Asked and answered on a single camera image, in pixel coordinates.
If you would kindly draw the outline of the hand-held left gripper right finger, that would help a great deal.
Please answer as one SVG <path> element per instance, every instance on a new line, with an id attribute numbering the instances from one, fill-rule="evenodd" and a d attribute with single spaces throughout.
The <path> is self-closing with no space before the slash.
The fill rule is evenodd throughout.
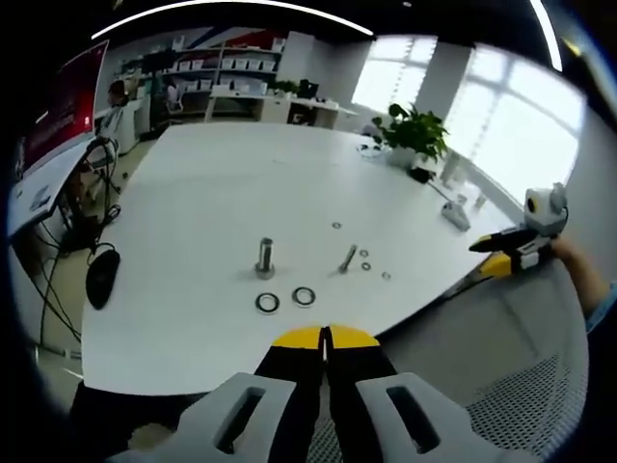
<path id="1" fill-rule="evenodd" d="M 462 406 L 413 373 L 398 372 L 380 343 L 342 325 L 324 331 L 330 411 L 346 462 L 530 462 L 473 431 Z"/>

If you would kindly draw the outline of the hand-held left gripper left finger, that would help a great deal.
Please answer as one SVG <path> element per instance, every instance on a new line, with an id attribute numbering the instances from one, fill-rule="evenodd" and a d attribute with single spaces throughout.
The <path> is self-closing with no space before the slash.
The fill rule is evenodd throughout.
<path id="1" fill-rule="evenodd" d="M 189 406 L 158 446 L 111 462 L 305 462 L 319 415 L 322 328 L 276 339 L 253 374 L 238 372 Z"/>

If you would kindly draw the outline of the person's right hand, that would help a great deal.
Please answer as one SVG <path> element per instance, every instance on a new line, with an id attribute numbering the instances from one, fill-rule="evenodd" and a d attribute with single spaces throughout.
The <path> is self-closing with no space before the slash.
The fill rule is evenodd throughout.
<path id="1" fill-rule="evenodd" d="M 577 292 L 583 316 L 588 319 L 608 296 L 608 281 L 589 262 L 586 256 L 563 236 L 551 243 L 554 255 L 561 260 Z"/>

